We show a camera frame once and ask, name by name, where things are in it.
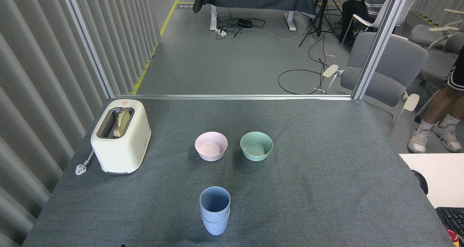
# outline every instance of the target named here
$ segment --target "black keyboard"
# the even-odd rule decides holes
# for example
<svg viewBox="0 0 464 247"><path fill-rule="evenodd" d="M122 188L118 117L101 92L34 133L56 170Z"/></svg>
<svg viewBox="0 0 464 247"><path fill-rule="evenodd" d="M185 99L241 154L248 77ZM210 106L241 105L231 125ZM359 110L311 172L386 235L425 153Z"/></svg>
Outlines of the black keyboard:
<svg viewBox="0 0 464 247"><path fill-rule="evenodd" d="M464 208L438 207L436 212L441 216L441 222L457 233L461 239L464 237Z"/></svg>

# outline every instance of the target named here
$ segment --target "red object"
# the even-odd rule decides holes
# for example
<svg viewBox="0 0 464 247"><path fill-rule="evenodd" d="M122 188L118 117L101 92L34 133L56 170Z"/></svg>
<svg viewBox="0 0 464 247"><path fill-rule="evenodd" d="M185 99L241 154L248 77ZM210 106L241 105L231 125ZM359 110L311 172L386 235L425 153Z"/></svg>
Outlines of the red object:
<svg viewBox="0 0 464 247"><path fill-rule="evenodd" d="M448 233L449 238L451 239L451 242L458 242L459 241L459 235L455 233L451 229L446 229L446 232Z"/></svg>

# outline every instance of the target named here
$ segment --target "white toaster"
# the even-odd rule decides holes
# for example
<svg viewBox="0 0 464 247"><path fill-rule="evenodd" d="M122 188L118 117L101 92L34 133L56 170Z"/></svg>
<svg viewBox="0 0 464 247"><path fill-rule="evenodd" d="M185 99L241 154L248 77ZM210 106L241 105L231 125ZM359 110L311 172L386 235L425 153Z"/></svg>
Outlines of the white toaster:
<svg viewBox="0 0 464 247"><path fill-rule="evenodd" d="M113 131L121 110L130 113L120 138ZM91 144L101 169L111 174L129 174L139 168L150 140L151 129L144 105L138 100L115 100L101 115L91 136Z"/></svg>

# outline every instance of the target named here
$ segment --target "extension cord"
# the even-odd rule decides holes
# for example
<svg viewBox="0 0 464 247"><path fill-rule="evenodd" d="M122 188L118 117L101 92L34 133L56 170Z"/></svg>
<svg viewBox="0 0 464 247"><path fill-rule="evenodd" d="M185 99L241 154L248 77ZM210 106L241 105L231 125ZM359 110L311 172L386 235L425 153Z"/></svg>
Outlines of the extension cord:
<svg viewBox="0 0 464 247"><path fill-rule="evenodd" d="M215 29L214 31L217 32L217 34L219 34L222 37L227 35L226 31L223 31L223 30L220 30L220 29Z"/></svg>

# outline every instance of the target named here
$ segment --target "table leg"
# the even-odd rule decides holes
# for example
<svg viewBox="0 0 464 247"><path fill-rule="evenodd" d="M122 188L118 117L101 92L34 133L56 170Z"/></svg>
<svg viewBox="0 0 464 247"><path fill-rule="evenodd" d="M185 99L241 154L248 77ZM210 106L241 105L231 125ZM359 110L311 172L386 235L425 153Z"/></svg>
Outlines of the table leg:
<svg viewBox="0 0 464 247"><path fill-rule="evenodd" d="M218 13L216 12L216 6L211 5L211 24L209 25L209 29L211 31L216 30L217 23L218 23Z"/></svg>
<svg viewBox="0 0 464 247"><path fill-rule="evenodd" d="M297 28L295 26L295 23L293 23L293 11L283 13L283 16L285 16L285 20L287 21L290 31L296 31Z"/></svg>

